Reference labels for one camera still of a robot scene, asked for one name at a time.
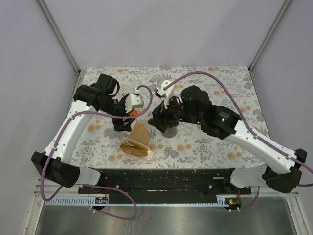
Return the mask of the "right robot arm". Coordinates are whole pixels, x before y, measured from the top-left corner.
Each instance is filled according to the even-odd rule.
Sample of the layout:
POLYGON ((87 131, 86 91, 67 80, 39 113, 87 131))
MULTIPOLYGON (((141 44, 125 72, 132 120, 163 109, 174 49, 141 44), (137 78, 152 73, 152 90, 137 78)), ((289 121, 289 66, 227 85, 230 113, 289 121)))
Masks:
POLYGON ((164 133, 181 122, 196 124, 207 135, 233 143, 264 163, 233 170, 222 182, 225 192, 233 194, 239 188, 267 185, 280 193, 290 193, 299 185, 302 172, 297 161, 305 162, 307 156, 303 149, 285 148, 254 131, 236 112, 213 105, 207 92, 195 85, 182 90, 180 97, 174 96, 173 88, 166 90, 160 85, 155 92, 163 101, 148 123, 159 131, 164 133))

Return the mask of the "orange liquid glass carafe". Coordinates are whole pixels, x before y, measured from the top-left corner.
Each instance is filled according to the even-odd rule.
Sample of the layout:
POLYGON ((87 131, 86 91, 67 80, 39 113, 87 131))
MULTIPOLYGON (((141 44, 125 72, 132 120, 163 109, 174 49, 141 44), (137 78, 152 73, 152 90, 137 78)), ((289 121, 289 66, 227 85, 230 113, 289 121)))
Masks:
POLYGON ((130 112, 130 116, 136 116, 138 114, 137 109, 134 109, 130 112))

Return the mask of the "coffee filter pack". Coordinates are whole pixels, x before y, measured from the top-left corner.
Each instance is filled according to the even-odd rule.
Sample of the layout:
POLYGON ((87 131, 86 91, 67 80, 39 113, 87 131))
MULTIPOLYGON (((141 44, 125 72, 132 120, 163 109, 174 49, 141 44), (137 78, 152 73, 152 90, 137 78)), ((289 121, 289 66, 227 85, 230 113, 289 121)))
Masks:
POLYGON ((127 137, 122 138, 119 148, 127 154, 139 157, 147 161, 152 160, 154 156, 153 151, 151 151, 149 147, 127 137))

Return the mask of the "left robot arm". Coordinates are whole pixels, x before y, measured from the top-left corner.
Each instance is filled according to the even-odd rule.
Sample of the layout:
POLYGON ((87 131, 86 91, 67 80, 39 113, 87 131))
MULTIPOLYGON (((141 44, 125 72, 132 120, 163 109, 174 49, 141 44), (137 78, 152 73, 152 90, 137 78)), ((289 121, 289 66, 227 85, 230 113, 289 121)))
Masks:
POLYGON ((95 193, 102 193, 106 181, 99 171, 70 165, 74 149, 93 115, 112 115, 115 131, 130 131, 130 113, 143 105, 139 93, 126 94, 120 100, 114 97, 119 92, 119 82, 101 74, 96 83, 81 85, 75 92, 70 111, 62 127, 43 152, 35 152, 31 158, 35 168, 44 178, 61 186, 89 185, 95 193))

